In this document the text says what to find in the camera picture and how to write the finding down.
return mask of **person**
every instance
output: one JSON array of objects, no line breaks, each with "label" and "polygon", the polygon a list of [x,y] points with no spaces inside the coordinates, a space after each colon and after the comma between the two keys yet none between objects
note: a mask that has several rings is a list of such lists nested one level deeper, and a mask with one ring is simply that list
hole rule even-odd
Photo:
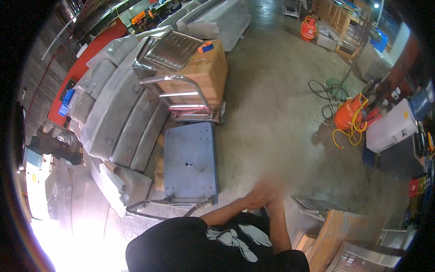
[{"label": "person", "polygon": [[[222,208],[151,227],[128,244],[129,271],[309,271],[305,254],[291,249],[282,192],[263,178]],[[266,218],[242,212],[263,206]]]}]

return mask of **black t-shirt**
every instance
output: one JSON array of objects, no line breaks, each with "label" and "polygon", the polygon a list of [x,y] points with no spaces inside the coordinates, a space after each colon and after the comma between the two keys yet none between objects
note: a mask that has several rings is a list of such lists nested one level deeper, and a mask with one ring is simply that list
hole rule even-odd
[{"label": "black t-shirt", "polygon": [[265,220],[240,213],[225,225],[207,227],[198,217],[179,217],[148,229],[127,246],[130,272],[309,271],[305,254],[273,255]]}]

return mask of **large brown cardboard box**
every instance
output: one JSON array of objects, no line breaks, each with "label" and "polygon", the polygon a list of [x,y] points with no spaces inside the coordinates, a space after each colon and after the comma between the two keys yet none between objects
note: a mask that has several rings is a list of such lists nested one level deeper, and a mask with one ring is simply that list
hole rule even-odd
[{"label": "large brown cardboard box", "polygon": [[[210,104],[220,104],[224,95],[228,66],[221,40],[211,40],[213,49],[200,54],[198,51],[190,58],[181,71],[175,73],[158,72],[157,76],[181,75],[188,77],[202,90]],[[158,83],[165,93],[194,91],[194,87],[184,81],[163,81]],[[169,97],[174,103],[201,103],[199,96]]]}]

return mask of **orange gas cylinder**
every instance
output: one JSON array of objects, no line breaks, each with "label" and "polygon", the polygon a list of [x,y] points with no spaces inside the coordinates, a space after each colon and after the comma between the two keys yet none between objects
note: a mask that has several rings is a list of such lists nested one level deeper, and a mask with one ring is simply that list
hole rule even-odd
[{"label": "orange gas cylinder", "polygon": [[[346,100],[335,114],[335,125],[338,129],[348,130],[352,127],[352,119],[357,109],[362,105],[360,95],[357,94],[353,99]],[[355,123],[361,121],[362,112],[358,112]]]},{"label": "orange gas cylinder", "polygon": [[301,24],[301,37],[306,41],[311,41],[316,35],[316,20],[311,17],[305,17],[305,20]]}]

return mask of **forearm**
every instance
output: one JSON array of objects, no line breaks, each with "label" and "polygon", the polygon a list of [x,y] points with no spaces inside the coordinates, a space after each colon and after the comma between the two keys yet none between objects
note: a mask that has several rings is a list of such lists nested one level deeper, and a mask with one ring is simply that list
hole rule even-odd
[{"label": "forearm", "polygon": [[285,211],[282,204],[269,210],[270,235],[274,254],[291,250],[290,237],[288,236],[287,225],[285,223]]},{"label": "forearm", "polygon": [[239,198],[222,208],[200,216],[200,218],[204,220],[209,227],[215,225],[222,225],[246,208],[246,201],[243,198]]}]

